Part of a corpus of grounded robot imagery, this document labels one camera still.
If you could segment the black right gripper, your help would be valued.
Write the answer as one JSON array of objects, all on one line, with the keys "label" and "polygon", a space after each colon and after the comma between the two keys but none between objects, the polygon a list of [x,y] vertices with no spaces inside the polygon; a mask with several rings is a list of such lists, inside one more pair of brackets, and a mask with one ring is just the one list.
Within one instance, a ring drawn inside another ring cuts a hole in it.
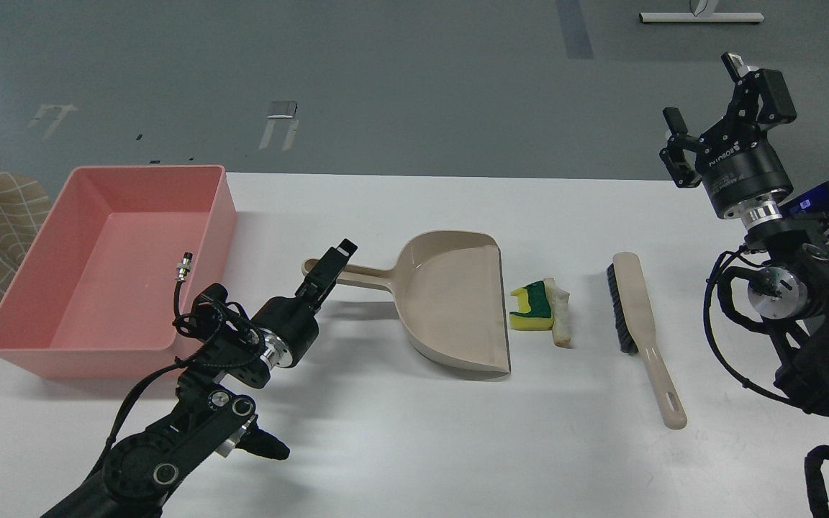
[{"label": "black right gripper", "polygon": [[[795,122],[797,110],[779,70],[747,65],[743,56],[730,52],[721,61],[734,84],[721,124],[700,139],[689,134],[680,109],[665,107],[670,135],[659,157],[678,188],[702,182],[718,219],[733,219],[738,204],[767,194],[780,202],[793,192],[769,131]],[[696,170],[688,152],[697,157]]]}]

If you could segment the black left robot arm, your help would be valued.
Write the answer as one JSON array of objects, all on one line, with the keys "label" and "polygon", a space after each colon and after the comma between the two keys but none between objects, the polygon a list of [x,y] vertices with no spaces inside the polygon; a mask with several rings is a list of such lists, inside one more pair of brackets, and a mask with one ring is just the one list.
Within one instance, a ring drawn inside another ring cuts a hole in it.
[{"label": "black left robot arm", "polygon": [[[293,297],[269,299],[250,316],[212,284],[181,311],[181,288],[191,253],[178,267],[172,322],[200,347],[175,358],[138,381],[122,401],[101,455],[80,486],[46,512],[48,517],[159,517],[173,493],[210,455],[241,449],[282,461],[289,446],[257,423],[257,404],[247,394],[223,386],[226,377],[262,389],[274,368],[293,368],[319,334],[316,316],[354,255],[350,240],[327,250],[304,276]],[[170,414],[142,432],[119,438],[119,431],[145,389],[167,373],[177,373],[177,402]]]}]

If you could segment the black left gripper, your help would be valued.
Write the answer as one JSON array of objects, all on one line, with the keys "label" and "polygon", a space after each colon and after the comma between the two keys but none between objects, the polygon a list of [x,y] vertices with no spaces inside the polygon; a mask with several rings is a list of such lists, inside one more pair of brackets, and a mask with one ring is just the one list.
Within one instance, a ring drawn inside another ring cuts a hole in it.
[{"label": "black left gripper", "polygon": [[343,239],[316,262],[295,295],[269,299],[250,318],[257,328],[276,335],[285,344],[289,358],[280,362],[281,367],[296,367],[318,337],[316,314],[357,250],[352,240]]}]

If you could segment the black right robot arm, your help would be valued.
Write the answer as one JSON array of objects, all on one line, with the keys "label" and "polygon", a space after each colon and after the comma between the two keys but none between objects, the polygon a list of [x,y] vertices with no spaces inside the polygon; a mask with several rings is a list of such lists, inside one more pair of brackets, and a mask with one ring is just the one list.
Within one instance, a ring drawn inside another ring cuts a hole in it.
[{"label": "black right robot arm", "polygon": [[[769,131],[796,120],[783,73],[724,53],[733,82],[726,112],[691,135],[675,107],[663,111],[670,134],[659,152],[682,189],[703,186],[720,219],[739,219],[743,244],[718,256],[707,279],[705,337],[723,368],[746,389],[809,415],[829,417],[829,181],[793,196],[792,181],[769,142]],[[779,357],[779,393],[757,386],[728,364],[712,332],[717,299],[731,322],[768,337]],[[829,445],[806,454],[810,514],[829,517],[823,463]]]}]

